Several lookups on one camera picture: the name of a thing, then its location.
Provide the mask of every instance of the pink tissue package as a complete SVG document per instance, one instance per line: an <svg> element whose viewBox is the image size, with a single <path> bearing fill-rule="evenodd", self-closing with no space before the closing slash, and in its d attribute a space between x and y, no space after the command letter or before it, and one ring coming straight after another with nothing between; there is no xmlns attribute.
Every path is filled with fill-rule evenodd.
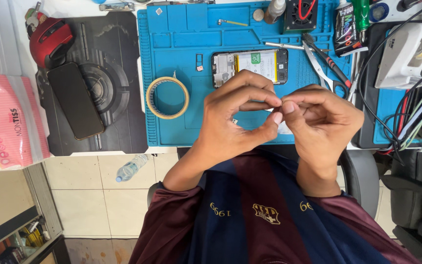
<svg viewBox="0 0 422 264"><path fill-rule="evenodd" d="M50 157L30 81L0 75L0 170Z"/></svg>

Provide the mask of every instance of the chair armrest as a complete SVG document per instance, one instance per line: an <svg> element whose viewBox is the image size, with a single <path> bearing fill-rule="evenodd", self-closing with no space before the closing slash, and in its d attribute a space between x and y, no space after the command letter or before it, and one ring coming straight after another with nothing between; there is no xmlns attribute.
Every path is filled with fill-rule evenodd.
<svg viewBox="0 0 422 264"><path fill-rule="evenodd" d="M379 174L372 153L368 149L344 150L339 159L345 175L346 192L375 218L379 202Z"/></svg>

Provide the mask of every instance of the hand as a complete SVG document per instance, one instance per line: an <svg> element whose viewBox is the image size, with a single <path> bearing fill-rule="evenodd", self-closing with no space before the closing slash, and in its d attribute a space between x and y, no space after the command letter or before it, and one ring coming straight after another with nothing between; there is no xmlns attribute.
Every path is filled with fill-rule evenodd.
<svg viewBox="0 0 422 264"><path fill-rule="evenodd" d="M281 106L267 78L241 70L223 86L204 99L203 123L192 151L205 162L208 169L231 159L278 136L282 114L271 113L261 127L245 130L232 122L238 111L265 110Z"/></svg>
<svg viewBox="0 0 422 264"><path fill-rule="evenodd" d="M280 111L301 159L316 172L336 168L341 152L364 122L363 112L318 85L298 89L282 100Z"/></svg>

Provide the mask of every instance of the red computer mouse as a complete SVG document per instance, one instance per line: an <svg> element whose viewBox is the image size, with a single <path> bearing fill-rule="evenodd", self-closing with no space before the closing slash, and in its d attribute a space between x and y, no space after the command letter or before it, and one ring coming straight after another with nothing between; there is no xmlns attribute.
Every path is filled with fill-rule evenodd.
<svg viewBox="0 0 422 264"><path fill-rule="evenodd" d="M39 67L56 68L66 61L66 53L74 43L71 29L60 18L49 17L32 33L29 47Z"/></svg>

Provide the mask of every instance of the plastic water bottle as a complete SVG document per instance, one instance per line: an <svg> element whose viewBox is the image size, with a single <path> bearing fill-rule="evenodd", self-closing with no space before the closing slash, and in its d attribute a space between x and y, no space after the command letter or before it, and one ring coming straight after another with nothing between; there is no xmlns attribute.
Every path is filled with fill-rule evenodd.
<svg viewBox="0 0 422 264"><path fill-rule="evenodd" d="M138 154L131 161L127 162L123 167L118 169L116 181L127 181L135 175L141 167L148 162L148 156L144 154Z"/></svg>

